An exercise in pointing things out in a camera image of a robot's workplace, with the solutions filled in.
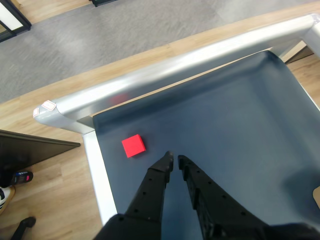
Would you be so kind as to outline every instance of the shoe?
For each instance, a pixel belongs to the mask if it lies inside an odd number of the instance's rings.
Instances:
[[[14,197],[16,189],[14,186],[8,186],[5,188],[0,187],[0,214],[8,206],[11,199]]]

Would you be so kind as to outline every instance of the gray carpet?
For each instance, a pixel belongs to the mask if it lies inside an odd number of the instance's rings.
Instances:
[[[83,6],[0,43],[0,103],[193,34],[315,1],[118,0]]]

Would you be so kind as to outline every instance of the dark gray tray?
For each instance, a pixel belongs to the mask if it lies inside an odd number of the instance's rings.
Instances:
[[[306,222],[320,229],[312,197],[320,186],[320,112],[268,51],[93,119],[119,213],[127,210],[148,167],[167,150],[175,154],[162,239],[202,239],[178,155],[193,160],[266,223]],[[128,159],[121,141],[135,134],[147,150]]]

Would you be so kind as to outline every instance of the wooden floor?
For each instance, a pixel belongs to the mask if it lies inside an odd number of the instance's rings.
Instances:
[[[89,0],[17,0],[20,11],[35,24],[70,10],[92,4]]]
[[[0,33],[3,33],[6,29],[0,25]]]
[[[96,85],[152,63],[227,37],[307,13],[320,13],[320,1],[245,19],[64,79],[0,104],[0,128],[23,134],[83,143],[80,134],[37,123],[33,109],[46,100]],[[289,68],[320,105],[320,61],[312,55]],[[102,227],[83,145],[38,163],[33,180],[16,188],[0,215],[0,239],[10,239],[19,222],[35,216],[35,226],[24,239],[92,239]]]

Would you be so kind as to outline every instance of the red block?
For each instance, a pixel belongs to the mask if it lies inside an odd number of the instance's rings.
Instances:
[[[128,158],[142,153],[146,150],[144,143],[142,142],[141,136],[139,134],[122,140],[122,145],[125,154]]]

